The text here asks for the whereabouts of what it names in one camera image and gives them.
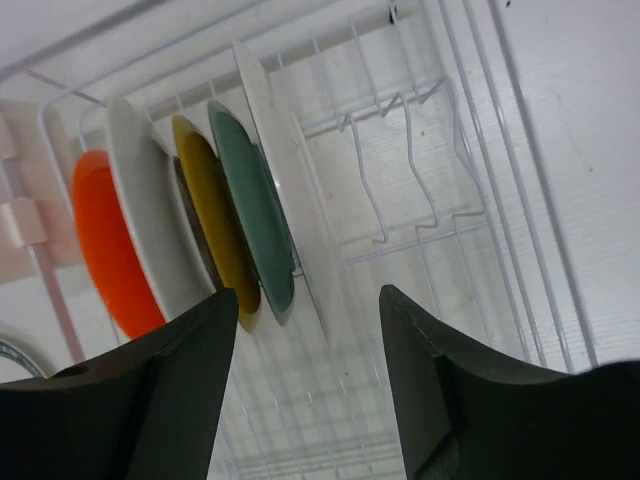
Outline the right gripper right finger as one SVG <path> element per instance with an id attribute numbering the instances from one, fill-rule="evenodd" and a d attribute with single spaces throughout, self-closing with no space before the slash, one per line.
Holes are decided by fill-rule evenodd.
<path id="1" fill-rule="evenodd" d="M 635 479 L 639 364 L 567 374 L 503 354 L 393 285 L 384 353 L 411 479 Z"/>

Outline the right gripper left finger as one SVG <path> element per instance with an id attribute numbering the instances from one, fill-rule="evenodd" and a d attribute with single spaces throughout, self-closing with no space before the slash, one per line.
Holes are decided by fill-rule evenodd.
<path id="1" fill-rule="evenodd" d="M 206 478 L 238 317 L 223 289 L 49 378 L 2 384 L 2 478 Z"/>

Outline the white plate teal rim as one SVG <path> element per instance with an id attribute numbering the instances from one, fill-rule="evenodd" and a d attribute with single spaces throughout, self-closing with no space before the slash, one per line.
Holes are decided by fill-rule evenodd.
<path id="1" fill-rule="evenodd" d="M 55 365 L 34 340 L 7 323 L 1 323 L 1 359 L 19 366 L 29 377 L 47 378 Z"/>

